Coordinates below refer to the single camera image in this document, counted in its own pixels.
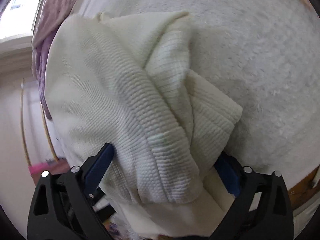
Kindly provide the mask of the wooden headboard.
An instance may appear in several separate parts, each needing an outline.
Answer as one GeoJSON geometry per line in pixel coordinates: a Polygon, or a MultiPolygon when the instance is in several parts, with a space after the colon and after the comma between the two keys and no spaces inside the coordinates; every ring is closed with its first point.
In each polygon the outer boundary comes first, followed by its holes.
{"type": "Polygon", "coordinates": [[[296,210],[319,192],[319,183],[313,187],[312,181],[316,176],[319,166],[304,179],[288,190],[292,210],[296,210]]]}

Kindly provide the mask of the white knit sweater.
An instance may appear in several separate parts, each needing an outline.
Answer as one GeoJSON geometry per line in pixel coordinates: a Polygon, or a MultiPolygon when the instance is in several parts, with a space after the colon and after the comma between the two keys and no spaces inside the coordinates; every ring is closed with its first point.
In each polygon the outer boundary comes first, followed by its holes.
{"type": "Polygon", "coordinates": [[[72,165],[111,143],[100,183],[140,236],[208,237],[231,204],[213,166],[242,107],[190,68],[187,12],[69,16],[44,97],[72,165]]]}

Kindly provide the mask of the bright window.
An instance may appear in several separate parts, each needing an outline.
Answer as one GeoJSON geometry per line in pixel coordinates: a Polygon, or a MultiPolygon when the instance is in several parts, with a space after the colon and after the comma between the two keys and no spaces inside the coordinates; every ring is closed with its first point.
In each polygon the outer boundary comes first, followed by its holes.
{"type": "Polygon", "coordinates": [[[40,0],[11,0],[1,15],[1,39],[29,35],[40,0]]]}

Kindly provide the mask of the white patterned bed blanket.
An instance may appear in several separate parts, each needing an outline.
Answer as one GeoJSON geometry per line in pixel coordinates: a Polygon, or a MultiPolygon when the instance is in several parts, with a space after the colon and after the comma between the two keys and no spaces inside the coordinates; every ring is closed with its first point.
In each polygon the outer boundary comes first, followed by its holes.
{"type": "Polygon", "coordinates": [[[192,69],[243,108],[227,152],[291,188],[319,165],[319,17],[305,0],[77,0],[94,17],[187,11],[192,69]]]}

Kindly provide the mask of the pink purple floral quilt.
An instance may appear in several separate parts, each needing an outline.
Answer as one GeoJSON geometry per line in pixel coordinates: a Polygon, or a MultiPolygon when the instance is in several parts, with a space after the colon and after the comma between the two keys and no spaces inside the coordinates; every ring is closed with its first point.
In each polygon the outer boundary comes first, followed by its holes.
{"type": "Polygon", "coordinates": [[[41,105],[49,120],[52,116],[44,96],[48,54],[60,25],[71,14],[75,3],[76,0],[44,0],[33,33],[31,68],[38,82],[41,105]]]}

